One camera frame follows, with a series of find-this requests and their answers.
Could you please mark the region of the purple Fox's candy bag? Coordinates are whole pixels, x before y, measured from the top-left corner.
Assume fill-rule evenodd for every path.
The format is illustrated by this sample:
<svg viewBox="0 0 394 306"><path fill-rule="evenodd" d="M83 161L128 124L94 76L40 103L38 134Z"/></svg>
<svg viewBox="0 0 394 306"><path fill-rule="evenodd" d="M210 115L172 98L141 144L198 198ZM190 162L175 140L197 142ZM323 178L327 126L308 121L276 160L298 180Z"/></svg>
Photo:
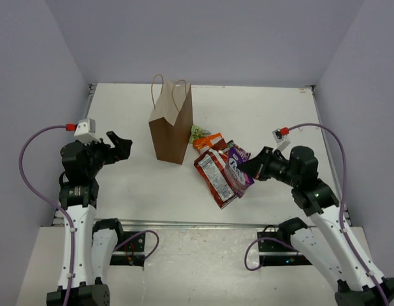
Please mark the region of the purple Fox's candy bag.
<svg viewBox="0 0 394 306"><path fill-rule="evenodd" d="M251 154L249 152L239 146L237 149L232 147L228 151L224 172L239 198L241 198L245 194L246 190L254 184L254 179L251 176L242 173L237 168L239 164L248 161L250 156Z"/></svg>

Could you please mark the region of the red Doritos chip bag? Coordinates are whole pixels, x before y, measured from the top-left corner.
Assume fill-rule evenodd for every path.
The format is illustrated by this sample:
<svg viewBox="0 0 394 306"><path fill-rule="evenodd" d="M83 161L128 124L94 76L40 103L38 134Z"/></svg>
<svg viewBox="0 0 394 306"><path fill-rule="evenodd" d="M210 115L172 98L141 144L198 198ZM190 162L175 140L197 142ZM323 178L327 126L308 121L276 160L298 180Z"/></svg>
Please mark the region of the red Doritos chip bag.
<svg viewBox="0 0 394 306"><path fill-rule="evenodd" d="M221 138L194 161L194 167L206 182L220 209L237 197L237 192L226 174L229 150L228 144Z"/></svg>

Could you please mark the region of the brown paper bag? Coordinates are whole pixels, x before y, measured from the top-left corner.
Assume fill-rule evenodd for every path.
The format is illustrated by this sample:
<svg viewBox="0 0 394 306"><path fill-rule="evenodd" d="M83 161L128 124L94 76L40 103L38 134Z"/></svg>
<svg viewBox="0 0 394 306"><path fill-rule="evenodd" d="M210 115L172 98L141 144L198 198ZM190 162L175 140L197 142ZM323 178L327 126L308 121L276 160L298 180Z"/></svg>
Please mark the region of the brown paper bag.
<svg viewBox="0 0 394 306"><path fill-rule="evenodd" d="M182 164L193 125L191 84L184 79L163 79L159 96L151 95L151 99L149 129L156 159Z"/></svg>

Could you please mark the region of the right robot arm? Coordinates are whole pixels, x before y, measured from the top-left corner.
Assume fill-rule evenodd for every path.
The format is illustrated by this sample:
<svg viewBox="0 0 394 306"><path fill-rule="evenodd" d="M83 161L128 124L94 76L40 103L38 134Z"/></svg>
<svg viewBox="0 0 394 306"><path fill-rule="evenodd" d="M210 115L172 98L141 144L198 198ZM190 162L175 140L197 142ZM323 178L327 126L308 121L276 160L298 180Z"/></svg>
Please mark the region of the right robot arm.
<svg viewBox="0 0 394 306"><path fill-rule="evenodd" d="M394 299L394 278L385 277L357 241L332 189L318 177L318 160L308 147L297 146L286 159L270 147L240 164L252 178L275 179L292 188L296 205L322 234L319 241L298 217L280 223L279 247L293 249L331 285L337 305L389 305Z"/></svg>

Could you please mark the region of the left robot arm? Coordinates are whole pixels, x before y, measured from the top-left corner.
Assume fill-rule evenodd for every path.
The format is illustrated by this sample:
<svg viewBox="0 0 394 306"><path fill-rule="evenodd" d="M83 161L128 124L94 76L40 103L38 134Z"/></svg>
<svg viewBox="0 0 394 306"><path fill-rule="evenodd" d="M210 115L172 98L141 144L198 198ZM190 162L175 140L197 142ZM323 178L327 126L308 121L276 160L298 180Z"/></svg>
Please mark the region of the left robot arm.
<svg viewBox="0 0 394 306"><path fill-rule="evenodd" d="M59 178L59 203L64 214L65 242L57 289L47 294L47 305L109 305L106 276L113 251L126 236L117 218L95 220L98 172L126 160L133 142L107 132L111 144L76 140L61 149L64 173Z"/></svg>

